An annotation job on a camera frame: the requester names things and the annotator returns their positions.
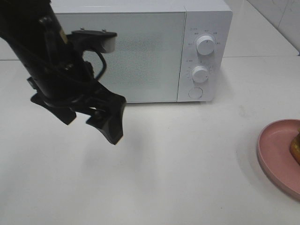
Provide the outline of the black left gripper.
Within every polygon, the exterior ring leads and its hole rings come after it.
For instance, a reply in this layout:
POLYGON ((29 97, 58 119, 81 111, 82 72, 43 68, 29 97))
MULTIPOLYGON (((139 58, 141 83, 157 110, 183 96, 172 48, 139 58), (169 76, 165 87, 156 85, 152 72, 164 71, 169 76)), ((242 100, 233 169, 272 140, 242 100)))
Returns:
POLYGON ((126 99, 98 82, 103 72, 94 76, 91 63, 83 60, 83 53, 74 49, 67 35, 55 32, 29 35, 27 49, 31 53, 30 74, 41 96, 35 94, 31 102, 66 125, 76 118, 75 112, 89 115, 86 124, 116 145, 123 137, 126 99))

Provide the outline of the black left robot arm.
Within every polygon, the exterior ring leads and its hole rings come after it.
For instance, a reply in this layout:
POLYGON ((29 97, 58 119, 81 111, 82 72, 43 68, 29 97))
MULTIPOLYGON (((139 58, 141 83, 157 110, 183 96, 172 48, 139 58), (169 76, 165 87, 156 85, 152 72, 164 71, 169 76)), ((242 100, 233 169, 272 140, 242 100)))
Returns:
POLYGON ((111 144, 123 136, 126 99, 109 91, 99 79, 114 51, 117 34, 75 30, 65 34, 48 0, 3 0, 0 36, 29 72, 36 91, 31 101, 70 124, 77 113, 111 144))

